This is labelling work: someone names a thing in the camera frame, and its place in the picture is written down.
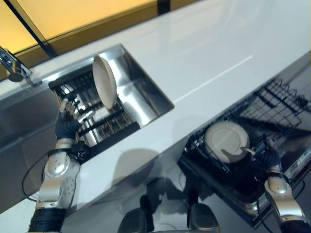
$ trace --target cable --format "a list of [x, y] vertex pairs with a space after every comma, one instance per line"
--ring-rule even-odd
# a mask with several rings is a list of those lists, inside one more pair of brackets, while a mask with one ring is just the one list
[[45, 169], [45, 165], [42, 167], [42, 170], [41, 170], [41, 184], [43, 183], [44, 181], [44, 169]]
[[181, 175], [182, 175], [182, 174], [183, 174], [183, 172], [181, 171], [180, 174], [179, 174], [179, 176], [178, 176], [178, 183], [179, 183], [179, 186], [180, 186], [181, 190], [184, 190], [185, 187], [183, 187], [183, 186], [181, 185], [181, 181], [180, 181], [180, 178], [181, 178]]
[[273, 233], [273, 231], [267, 226], [267, 224], [264, 222], [264, 219], [262, 218], [261, 216], [261, 213], [260, 213], [260, 209], [259, 209], [259, 187], [260, 185], [258, 186], [258, 189], [257, 189], [257, 199], [256, 199], [256, 206], [257, 206], [257, 212], [258, 212], [258, 216], [260, 218], [260, 221], [261, 223], [263, 224], [263, 226], [267, 229], [267, 231], [269, 233]]
[[305, 187], [306, 187], [306, 182], [304, 181], [304, 180], [301, 180], [300, 182], [302, 182], [302, 187], [301, 187], [301, 189], [299, 190], [299, 192], [295, 195], [295, 199], [297, 199], [299, 196], [300, 196], [300, 194], [302, 193], [302, 191], [305, 189]]
[[23, 192], [24, 197], [27, 198], [28, 200], [31, 200], [31, 201], [34, 201], [34, 202], [37, 202], [37, 200], [30, 198], [26, 194], [25, 189], [24, 189], [24, 183], [25, 183], [25, 179], [26, 179], [27, 175], [29, 174], [29, 172], [31, 171], [31, 169], [33, 169], [34, 166], [36, 166], [40, 162], [40, 160], [43, 159], [45, 156], [46, 156], [46, 153], [43, 154], [37, 161], [35, 161], [34, 164], [31, 165], [31, 167], [26, 171], [26, 173], [25, 173], [25, 175], [24, 175], [24, 177], [23, 177], [23, 179], [21, 181], [21, 191]]
[[300, 196], [300, 194], [302, 193], [302, 191], [305, 189], [305, 187], [306, 187], [306, 182], [303, 180], [303, 179], [291, 179], [291, 182], [297, 182], [297, 186], [298, 186], [298, 184], [300, 183], [300, 182], [302, 182], [302, 187], [301, 187], [301, 189], [299, 190], [299, 192], [295, 195], [295, 197], [294, 197], [294, 199], [297, 199], [299, 196]]

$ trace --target dishwasher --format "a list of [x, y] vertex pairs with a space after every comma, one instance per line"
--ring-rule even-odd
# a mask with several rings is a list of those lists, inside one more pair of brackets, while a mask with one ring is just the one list
[[311, 170], [311, 68], [306, 69], [304, 79], [290, 82], [278, 75], [229, 107], [190, 136], [179, 160], [185, 173], [209, 186], [254, 228], [260, 222], [257, 199], [261, 215], [271, 213], [263, 191], [265, 167], [250, 153], [234, 163], [218, 160], [205, 144], [204, 135], [215, 123], [230, 121], [247, 132], [253, 150], [260, 151], [263, 137], [270, 137], [281, 157], [283, 172], [295, 189]]

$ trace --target dishwasher rack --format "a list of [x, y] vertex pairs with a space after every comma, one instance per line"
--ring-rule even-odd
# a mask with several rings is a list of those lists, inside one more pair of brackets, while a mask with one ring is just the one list
[[139, 129], [119, 98], [112, 109], [105, 108], [98, 96], [91, 66], [53, 81], [49, 83], [49, 87], [55, 93], [59, 103], [69, 93], [76, 95], [72, 103], [74, 114], [82, 115], [90, 110], [96, 112], [95, 116], [86, 120], [78, 131], [79, 139], [89, 147], [99, 145], [115, 134], [122, 133], [121, 138], [124, 138], [128, 133]]
[[232, 121], [241, 125], [249, 135], [250, 147], [259, 152], [263, 148], [264, 136], [277, 141], [295, 133], [310, 133], [297, 129], [302, 122], [299, 114], [308, 110], [308, 103], [303, 96], [297, 96], [295, 89], [290, 89], [288, 85], [283, 85], [282, 80], [275, 78], [193, 134], [185, 152], [196, 149], [202, 157], [210, 160], [225, 173], [239, 171], [249, 164], [251, 159], [246, 156], [240, 162], [231, 165], [215, 159], [216, 155], [211, 156], [212, 149], [207, 150], [204, 143], [205, 132], [211, 125], [218, 121]]

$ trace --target white plate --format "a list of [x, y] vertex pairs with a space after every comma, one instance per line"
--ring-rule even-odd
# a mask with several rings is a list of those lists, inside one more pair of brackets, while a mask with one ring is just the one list
[[238, 124], [222, 121], [213, 124], [205, 133], [206, 149], [224, 163], [234, 163], [245, 157], [241, 147], [249, 147], [249, 136]]
[[108, 62], [98, 55], [93, 61], [93, 77], [99, 98], [111, 109], [118, 97], [116, 80]]

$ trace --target stainless steel sink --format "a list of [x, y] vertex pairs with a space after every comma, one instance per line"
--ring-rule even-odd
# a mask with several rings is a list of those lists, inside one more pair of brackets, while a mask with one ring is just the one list
[[[170, 100], [122, 45], [108, 48], [101, 52], [100, 56], [109, 62], [117, 83], [118, 103], [115, 106], [116, 111], [111, 112], [122, 109], [127, 115], [128, 125], [136, 124], [136, 127], [128, 129], [127, 125], [123, 126], [118, 122], [118, 116], [114, 115], [88, 121], [82, 127], [86, 136], [80, 131], [80, 139], [86, 141], [91, 148], [101, 144], [93, 150], [94, 155], [173, 108]], [[39, 87], [25, 86], [20, 92], [0, 100], [0, 156], [5, 161], [0, 163], [0, 198], [9, 200], [1, 202], [0, 213], [23, 199], [20, 183], [24, 173], [42, 154], [53, 149], [54, 124], [59, 101], [67, 93], [75, 91], [77, 100], [80, 100], [77, 105], [79, 108], [103, 110], [104, 106], [94, 87], [92, 62], [92, 57], [84, 59], [45, 77]], [[91, 83], [87, 89], [82, 90], [85, 93], [84, 97], [78, 90], [78, 82], [75, 82], [81, 77]], [[104, 126], [101, 127], [104, 124], [108, 124], [107, 129], [112, 129], [112, 132], [107, 133]], [[25, 187], [28, 193], [34, 193], [39, 189], [44, 163], [43, 160], [26, 179]]]

